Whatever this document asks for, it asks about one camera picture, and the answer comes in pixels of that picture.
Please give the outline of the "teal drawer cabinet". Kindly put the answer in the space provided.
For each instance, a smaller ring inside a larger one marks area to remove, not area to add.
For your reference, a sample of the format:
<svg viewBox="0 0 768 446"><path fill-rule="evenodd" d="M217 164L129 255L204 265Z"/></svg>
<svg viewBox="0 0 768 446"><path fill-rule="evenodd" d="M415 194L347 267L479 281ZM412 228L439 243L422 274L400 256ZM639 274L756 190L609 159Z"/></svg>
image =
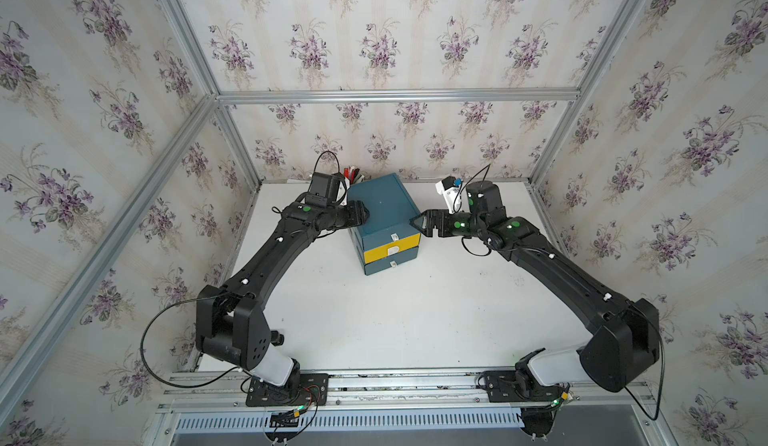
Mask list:
<svg viewBox="0 0 768 446"><path fill-rule="evenodd" d="M364 225L350 230L362 268L363 252L389 243L391 234L407 237L419 233L409 220L420 210L396 174L355 184L348 198L363 201L370 212Z"/></svg>

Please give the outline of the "yellow drawer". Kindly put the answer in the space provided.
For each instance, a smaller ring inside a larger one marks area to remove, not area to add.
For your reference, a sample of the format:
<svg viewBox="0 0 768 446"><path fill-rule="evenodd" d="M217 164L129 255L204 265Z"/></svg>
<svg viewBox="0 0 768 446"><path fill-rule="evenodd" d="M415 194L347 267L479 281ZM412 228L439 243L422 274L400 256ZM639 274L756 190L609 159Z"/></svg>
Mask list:
<svg viewBox="0 0 768 446"><path fill-rule="evenodd" d="M396 234L391 234L389 243L373 247L363 252L363 264L368 265L386 257L418 247L420 238L421 235L419 233L407 237L399 237Z"/></svg>

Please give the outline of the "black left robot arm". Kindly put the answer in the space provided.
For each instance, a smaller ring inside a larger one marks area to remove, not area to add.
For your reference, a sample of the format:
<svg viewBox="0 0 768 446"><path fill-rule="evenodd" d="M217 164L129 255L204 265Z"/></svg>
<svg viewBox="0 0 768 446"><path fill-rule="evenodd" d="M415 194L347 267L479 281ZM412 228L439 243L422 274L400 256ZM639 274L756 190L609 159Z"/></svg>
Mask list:
<svg viewBox="0 0 768 446"><path fill-rule="evenodd" d="M291 264L325 231L365 224L368 209L359 200L319 206L294 201L254 256L220 286L208 285L196 305L196 348L283 389L298 387L297 360L278 351L264 314L266 304Z"/></svg>

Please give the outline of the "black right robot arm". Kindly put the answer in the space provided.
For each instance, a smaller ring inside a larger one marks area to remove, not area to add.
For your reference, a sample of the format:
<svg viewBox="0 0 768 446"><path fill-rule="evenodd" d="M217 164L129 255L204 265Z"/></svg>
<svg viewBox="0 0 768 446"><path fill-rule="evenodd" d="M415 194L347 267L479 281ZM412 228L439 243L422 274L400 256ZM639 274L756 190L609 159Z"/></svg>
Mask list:
<svg viewBox="0 0 768 446"><path fill-rule="evenodd" d="M427 209L410 221L426 237L479 239L537 279L579 319L590 339L561 351L535 350L517 361L510 380L486 387L510 387L521 398L542 401L572 382L590 380L618 393L654 365L665 364L658 309L633 301L604 285L560 252L522 216L506 212L496 184L479 181L464 189L468 208L451 203Z"/></svg>

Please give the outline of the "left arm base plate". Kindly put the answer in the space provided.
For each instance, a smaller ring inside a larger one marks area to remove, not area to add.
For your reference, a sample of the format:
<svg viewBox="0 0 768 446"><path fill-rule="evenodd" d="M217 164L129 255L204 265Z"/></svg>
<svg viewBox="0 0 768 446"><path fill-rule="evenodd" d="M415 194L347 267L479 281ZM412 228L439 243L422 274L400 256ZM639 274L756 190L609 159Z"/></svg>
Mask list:
<svg viewBox="0 0 768 446"><path fill-rule="evenodd" d="M246 389L245 404L248 407L324 406L329 379L328 374L300 373L289 378L283 386L252 379Z"/></svg>

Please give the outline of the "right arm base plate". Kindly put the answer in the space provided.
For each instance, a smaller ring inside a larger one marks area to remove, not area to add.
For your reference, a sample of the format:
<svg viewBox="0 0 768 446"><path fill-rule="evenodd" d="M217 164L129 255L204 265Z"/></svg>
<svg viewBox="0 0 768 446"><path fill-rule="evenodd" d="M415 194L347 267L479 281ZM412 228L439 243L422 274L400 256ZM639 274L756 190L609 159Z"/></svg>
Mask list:
<svg viewBox="0 0 768 446"><path fill-rule="evenodd" d="M559 404L568 394L567 387L544 386L529 373L516 370L484 371L476 377L475 386L491 403Z"/></svg>

